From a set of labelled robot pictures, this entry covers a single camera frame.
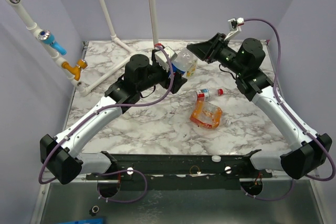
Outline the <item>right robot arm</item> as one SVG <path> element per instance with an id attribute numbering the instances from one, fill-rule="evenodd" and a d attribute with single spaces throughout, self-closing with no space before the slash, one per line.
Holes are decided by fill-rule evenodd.
<path id="1" fill-rule="evenodd" d="M 224 40 L 224 34 L 218 33 L 208 41 L 187 45 L 187 49 L 201 61 L 219 62 L 232 71 L 239 91 L 269 117 L 288 143 L 287 153 L 258 151 L 243 162 L 241 171 L 246 177 L 272 169 L 300 179 L 326 161 L 331 137 L 311 128 L 281 99 L 274 83 L 260 68 L 266 54 L 259 40 L 247 38 L 234 51 Z"/>

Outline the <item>clear bottle yellow label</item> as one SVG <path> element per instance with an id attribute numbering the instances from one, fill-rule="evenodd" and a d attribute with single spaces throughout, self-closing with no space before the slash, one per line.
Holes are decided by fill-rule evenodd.
<path id="1" fill-rule="evenodd" d="M 196 69 L 197 69 L 197 61 L 198 61 L 197 58 L 194 58 L 192 60 L 192 63 L 191 63 L 191 65 L 190 65 L 190 67 L 187 70 L 186 75 L 185 75 L 185 77 L 187 79 L 193 78 L 195 76 L 195 72 L 196 72 Z"/>

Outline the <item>clear bottle blue label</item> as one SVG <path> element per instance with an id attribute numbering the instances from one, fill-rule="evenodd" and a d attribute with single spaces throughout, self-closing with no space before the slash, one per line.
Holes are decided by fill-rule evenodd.
<path id="1" fill-rule="evenodd" d="M 177 54 L 176 59 L 172 62 L 173 72 L 179 72 L 182 75 L 185 74 L 194 58 L 196 58 L 196 56 L 187 48 L 182 49 Z"/>

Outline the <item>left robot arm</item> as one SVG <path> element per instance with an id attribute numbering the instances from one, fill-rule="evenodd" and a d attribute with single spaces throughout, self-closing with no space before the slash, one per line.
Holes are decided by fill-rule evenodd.
<path id="1" fill-rule="evenodd" d="M 70 128 L 40 140 L 42 175 L 48 169 L 61 184 L 71 182 L 80 174 L 100 174 L 104 179 L 116 175 L 112 156 L 106 152 L 82 154 L 84 146 L 112 120 L 124 114 L 132 106 L 140 106 L 142 92 L 160 84 L 175 94 L 187 82 L 183 77 L 189 61 L 174 54 L 168 64 L 163 52 L 154 50 L 152 57 L 133 55 L 125 65 L 124 74 L 112 84 L 99 102 Z"/>

